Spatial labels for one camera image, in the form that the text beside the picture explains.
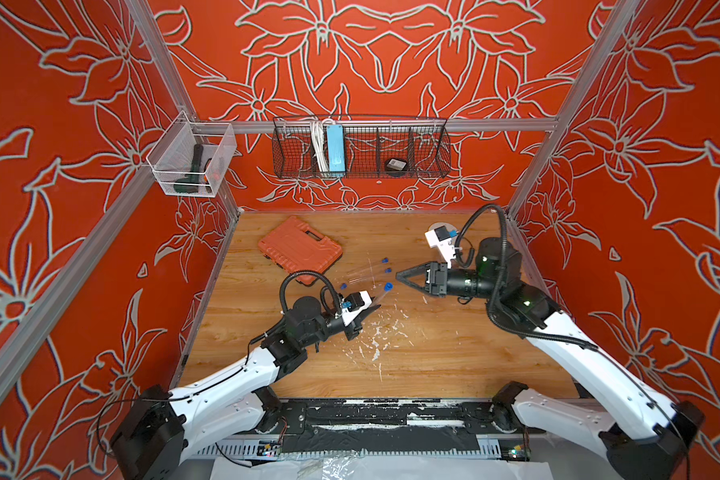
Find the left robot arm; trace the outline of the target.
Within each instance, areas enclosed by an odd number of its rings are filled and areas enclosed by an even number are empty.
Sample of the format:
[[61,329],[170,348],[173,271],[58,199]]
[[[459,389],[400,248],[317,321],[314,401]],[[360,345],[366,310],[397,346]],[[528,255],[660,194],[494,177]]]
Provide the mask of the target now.
[[343,334],[356,338],[380,307],[366,291],[340,299],[336,311],[306,296],[253,340],[242,359],[185,387],[154,385],[135,399],[108,446],[125,479],[167,479],[178,466],[220,440],[267,426],[280,402],[272,384],[293,373],[316,347]]

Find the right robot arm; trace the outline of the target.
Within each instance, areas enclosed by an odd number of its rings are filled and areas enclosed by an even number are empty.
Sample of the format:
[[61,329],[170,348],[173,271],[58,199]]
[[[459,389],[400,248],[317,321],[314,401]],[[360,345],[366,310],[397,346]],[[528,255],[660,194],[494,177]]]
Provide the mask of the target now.
[[483,299],[489,320],[527,340],[565,369],[601,406],[588,410],[512,381],[491,400],[491,421],[505,433],[535,428],[604,458],[623,479],[669,479],[687,463],[704,422],[688,401],[675,402],[597,346],[542,290],[521,278],[521,254],[507,241],[481,241],[474,265],[425,262],[397,272],[425,295]]

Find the orange plastic tool case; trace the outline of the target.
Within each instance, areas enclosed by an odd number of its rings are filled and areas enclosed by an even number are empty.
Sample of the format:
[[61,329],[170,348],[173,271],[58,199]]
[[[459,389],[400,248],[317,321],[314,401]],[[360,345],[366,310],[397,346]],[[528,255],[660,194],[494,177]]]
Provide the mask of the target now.
[[280,223],[257,246],[288,274],[302,270],[324,274],[343,255],[339,243],[296,216]]

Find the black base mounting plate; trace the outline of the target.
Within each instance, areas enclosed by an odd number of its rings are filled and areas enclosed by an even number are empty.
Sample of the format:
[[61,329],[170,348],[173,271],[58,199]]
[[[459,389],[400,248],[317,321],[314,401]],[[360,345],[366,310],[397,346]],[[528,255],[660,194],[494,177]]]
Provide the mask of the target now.
[[496,427],[488,399],[292,398],[265,416],[261,434],[288,454],[433,454],[529,458],[538,429]]

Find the light blue box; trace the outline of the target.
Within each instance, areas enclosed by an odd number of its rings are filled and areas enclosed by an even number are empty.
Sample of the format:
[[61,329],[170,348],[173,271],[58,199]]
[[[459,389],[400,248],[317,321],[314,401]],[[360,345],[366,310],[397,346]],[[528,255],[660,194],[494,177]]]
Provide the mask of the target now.
[[343,126],[336,123],[328,124],[325,132],[328,151],[328,171],[334,177],[341,177],[346,172]]

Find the dark green tool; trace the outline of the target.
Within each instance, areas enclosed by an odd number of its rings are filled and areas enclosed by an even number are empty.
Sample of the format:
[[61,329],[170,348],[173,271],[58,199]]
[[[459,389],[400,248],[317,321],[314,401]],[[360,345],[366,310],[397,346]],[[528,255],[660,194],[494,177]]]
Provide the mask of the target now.
[[189,172],[174,182],[174,190],[179,194],[197,193],[202,183],[201,162],[203,156],[203,145],[195,144]]

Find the clear acrylic wall box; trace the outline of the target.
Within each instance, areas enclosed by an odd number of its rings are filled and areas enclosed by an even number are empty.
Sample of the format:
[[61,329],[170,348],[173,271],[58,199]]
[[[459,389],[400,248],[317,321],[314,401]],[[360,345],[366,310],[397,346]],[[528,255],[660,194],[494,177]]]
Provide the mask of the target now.
[[231,124],[195,122],[181,112],[147,155],[147,163],[166,195],[213,198],[236,152]]

